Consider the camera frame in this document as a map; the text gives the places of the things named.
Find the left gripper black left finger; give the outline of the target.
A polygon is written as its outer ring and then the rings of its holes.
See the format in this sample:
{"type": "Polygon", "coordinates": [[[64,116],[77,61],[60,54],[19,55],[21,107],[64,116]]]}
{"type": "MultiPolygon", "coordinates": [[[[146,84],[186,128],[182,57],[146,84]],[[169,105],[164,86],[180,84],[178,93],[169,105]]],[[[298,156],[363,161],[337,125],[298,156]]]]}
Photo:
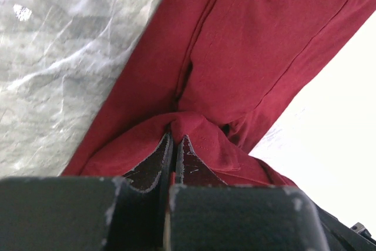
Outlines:
{"type": "Polygon", "coordinates": [[[115,177],[1,180],[2,250],[158,250],[173,140],[115,177]]]}

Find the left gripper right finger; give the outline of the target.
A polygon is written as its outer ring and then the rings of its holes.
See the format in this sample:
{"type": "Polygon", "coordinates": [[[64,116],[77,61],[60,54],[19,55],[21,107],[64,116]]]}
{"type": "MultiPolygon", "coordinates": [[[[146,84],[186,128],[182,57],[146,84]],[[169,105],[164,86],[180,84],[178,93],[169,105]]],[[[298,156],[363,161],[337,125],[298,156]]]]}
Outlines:
{"type": "Polygon", "coordinates": [[[170,189],[170,250],[327,250],[313,202],[291,186],[230,186],[179,145],[170,189]]]}

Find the dark red t shirt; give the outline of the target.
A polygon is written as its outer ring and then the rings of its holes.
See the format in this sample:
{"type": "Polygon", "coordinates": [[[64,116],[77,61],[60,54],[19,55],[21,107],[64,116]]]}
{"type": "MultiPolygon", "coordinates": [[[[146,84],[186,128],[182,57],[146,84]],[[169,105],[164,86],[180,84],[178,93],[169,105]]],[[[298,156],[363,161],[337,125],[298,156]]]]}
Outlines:
{"type": "Polygon", "coordinates": [[[120,176],[170,132],[230,185],[290,185],[249,153],[375,0],[162,0],[63,171],[120,176]]]}

